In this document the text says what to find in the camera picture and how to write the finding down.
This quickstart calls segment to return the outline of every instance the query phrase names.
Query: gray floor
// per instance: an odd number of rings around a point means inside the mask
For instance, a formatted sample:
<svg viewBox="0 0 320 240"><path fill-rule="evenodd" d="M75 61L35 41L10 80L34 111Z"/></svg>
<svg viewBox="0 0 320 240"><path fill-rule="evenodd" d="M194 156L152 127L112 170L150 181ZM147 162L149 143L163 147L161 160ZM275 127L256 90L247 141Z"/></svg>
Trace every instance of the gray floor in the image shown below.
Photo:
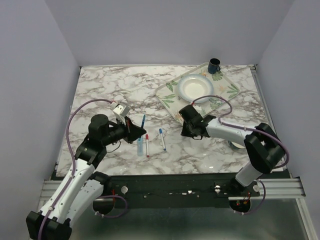
<svg viewBox="0 0 320 240"><path fill-rule="evenodd" d="M71 240L304 240L308 239L294 199L266 200L252 215L229 208L131 209L101 219L87 209Z"/></svg>

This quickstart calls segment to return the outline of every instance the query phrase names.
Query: table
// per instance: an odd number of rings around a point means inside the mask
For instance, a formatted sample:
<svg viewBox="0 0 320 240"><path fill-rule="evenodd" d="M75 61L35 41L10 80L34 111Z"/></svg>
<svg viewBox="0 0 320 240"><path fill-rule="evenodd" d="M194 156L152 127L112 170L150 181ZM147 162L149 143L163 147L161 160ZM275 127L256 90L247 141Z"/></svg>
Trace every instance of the table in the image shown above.
<svg viewBox="0 0 320 240"><path fill-rule="evenodd" d="M92 66L81 69L71 112L91 99L105 98L128 104L131 120L140 125L146 114L145 129L149 134L150 157L137 156L137 143L122 141L120 148L108 153L97 171L108 175L197 174L238 172L249 160L245 149L233 150L220 138L201 141L180 135L177 123L155 97L155 89L195 66ZM240 94L230 102L233 112L225 119L238 124L267 123L250 67L223 65L221 71L240 88ZM212 112L218 116L227 110L224 104ZM88 133L88 125L95 114L115 117L106 102L85 106L70 126L70 142L75 151ZM161 147L159 128L163 129L167 151ZM107 146L110 152L117 146ZM57 177L64 177L71 166L66 141L58 160Z"/></svg>

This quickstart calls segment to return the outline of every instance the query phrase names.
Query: red marker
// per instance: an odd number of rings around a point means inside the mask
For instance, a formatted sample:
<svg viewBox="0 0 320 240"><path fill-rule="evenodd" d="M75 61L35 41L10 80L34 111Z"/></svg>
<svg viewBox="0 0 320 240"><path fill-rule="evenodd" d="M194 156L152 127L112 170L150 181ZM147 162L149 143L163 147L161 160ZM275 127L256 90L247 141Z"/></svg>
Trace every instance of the red marker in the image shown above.
<svg viewBox="0 0 320 240"><path fill-rule="evenodd" d="M149 135L145 135L146 157L149 157Z"/></svg>

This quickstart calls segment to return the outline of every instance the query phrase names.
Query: marker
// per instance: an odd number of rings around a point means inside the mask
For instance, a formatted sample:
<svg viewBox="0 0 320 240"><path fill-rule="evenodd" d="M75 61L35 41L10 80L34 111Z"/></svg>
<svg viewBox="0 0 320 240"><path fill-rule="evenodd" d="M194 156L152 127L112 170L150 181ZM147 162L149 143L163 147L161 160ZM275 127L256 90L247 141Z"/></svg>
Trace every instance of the marker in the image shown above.
<svg viewBox="0 0 320 240"><path fill-rule="evenodd" d="M145 135L145 148L146 148L146 157L150 157L149 155L149 135Z"/></svg>
<svg viewBox="0 0 320 240"><path fill-rule="evenodd" d="M159 133L160 133L160 137L161 137L163 150L167 151L166 144L165 144L165 139L164 139L164 134L162 133L162 129L161 128L159 128Z"/></svg>
<svg viewBox="0 0 320 240"><path fill-rule="evenodd" d="M145 120L146 120L146 115L145 115L145 114L143 114L143 117L142 117L142 123L141 123L141 128L142 128L142 129L144 128Z"/></svg>

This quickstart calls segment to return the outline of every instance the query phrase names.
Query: cable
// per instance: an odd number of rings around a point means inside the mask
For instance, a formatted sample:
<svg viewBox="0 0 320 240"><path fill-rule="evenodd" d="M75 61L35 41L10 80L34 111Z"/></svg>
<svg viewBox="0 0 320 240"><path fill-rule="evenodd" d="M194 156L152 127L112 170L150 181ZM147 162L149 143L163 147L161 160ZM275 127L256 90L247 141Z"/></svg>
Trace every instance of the cable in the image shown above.
<svg viewBox="0 0 320 240"><path fill-rule="evenodd" d="M118 215L114 215L114 216L104 215L104 214L101 214L98 211L95 212L95 215L101 216L101 217L103 217L105 219L115 219L115 218L119 218L122 215L127 213L127 211L128 211L128 202L122 196L119 196L119 195L107 195L107 196L100 196L97 199L111 199L111 198L113 198L113 199L114 198L121 199L122 201L124 201L124 210L121 213L119 213Z"/></svg>
<svg viewBox="0 0 320 240"><path fill-rule="evenodd" d="M113 149L112 151L107 151L107 153L108 154L113 153L115 150L118 150L120 148L120 146L121 146L121 141L119 140L119 145L115 149Z"/></svg>
<svg viewBox="0 0 320 240"><path fill-rule="evenodd" d="M39 232L38 232L38 240L42 240L42 232L43 232L43 229L44 229L44 226L45 226L45 223L50 215L50 213L53 211L54 207L56 206L57 202L59 201L59 199L61 198L61 196L64 194L64 192L66 191L66 189L69 187L72 179L73 179L73 176L75 175L75 172L76 172L76 159L75 159L75 156L74 156L74 152L71 148L71 144L70 144L70 139L69 139L69 128L70 128L70 124L71 124L71 121L72 119L75 117L75 115L80 111L80 109L82 109L84 106L86 106L87 104L90 104L90 103L93 103L93 102L107 102L107 103L112 103L112 101L110 100L107 100L107 99L102 99L102 98L98 98L98 99L92 99L92 100L89 100L87 102L85 102L84 104L82 104L81 106L79 106L75 111L74 113L70 116L69 120L68 120L68 123L66 125L66 131L65 131L65 137L66 137L66 144L68 145L68 149L69 149L69 152L71 154L71 159L72 159L72 171L71 171L71 176L70 177L67 177L66 178L69 178L68 181L66 182L66 184L64 185L64 187L62 188L61 192L58 194L58 196L55 198L55 200L53 201L52 205L49 207L49 210L48 212L46 213L46 215L44 216L43 220L42 220L42 223L40 225L40 228L39 228Z"/></svg>
<svg viewBox="0 0 320 240"><path fill-rule="evenodd" d="M211 98L217 98L217 99L220 99L222 101L224 101L225 103L227 103L230 107L230 111L228 111L227 113L223 113L221 114L219 117L218 117L218 121L220 124L224 125L224 126L227 126L227 127L231 127L231 128L235 128L235 129L241 129L241 130L248 130L248 131L252 131L252 132L256 132L256 133L259 133L259 134L262 134L262 135L265 135L267 136L268 138L272 139L273 141L275 141L277 144L280 145L280 147L284 150L285 152L285 155L286 155L286 159L284 161L283 164L279 165L279 166L276 166L274 167L274 169L279 169L279 168L282 168L284 167L285 165L288 164L289 162L289 159L290 159L290 154L289 154L289 151L288 149L286 148L286 146L276 137L270 135L269 133L266 133L264 131L261 131L261 130L258 130L258 129L255 129L255 128L247 128L247 127L243 127L243 126L238 126L238 125L233 125L233 124L230 124L230 123L225 123L225 122L222 122L221 121L221 118L229 115L230 113L232 113L232 110L233 110L233 107L232 105L230 104L230 102L226 99L224 99L223 97L221 96L217 96L217 95L205 95L205 96L201 96L201 97L198 97L196 98L195 100L192 101L191 105L195 104L196 101L200 100L200 99L203 99L203 98L208 98L208 97L211 97Z"/></svg>
<svg viewBox="0 0 320 240"><path fill-rule="evenodd" d="M240 213L241 215L249 215L249 214L252 214L252 213L256 212L259 208L261 208L262 204L264 203L264 201L265 201L265 199L266 199L266 194L267 194L267 192L266 192L266 186L265 186L265 184L264 184L260 179L257 179L256 181L259 182L259 183L261 183L261 185L262 185L262 187L263 187L263 198L262 198L261 202L259 203L259 205L256 206L256 208L254 208L253 210L250 210L250 211L248 211L248 212L241 212L241 213Z"/></svg>

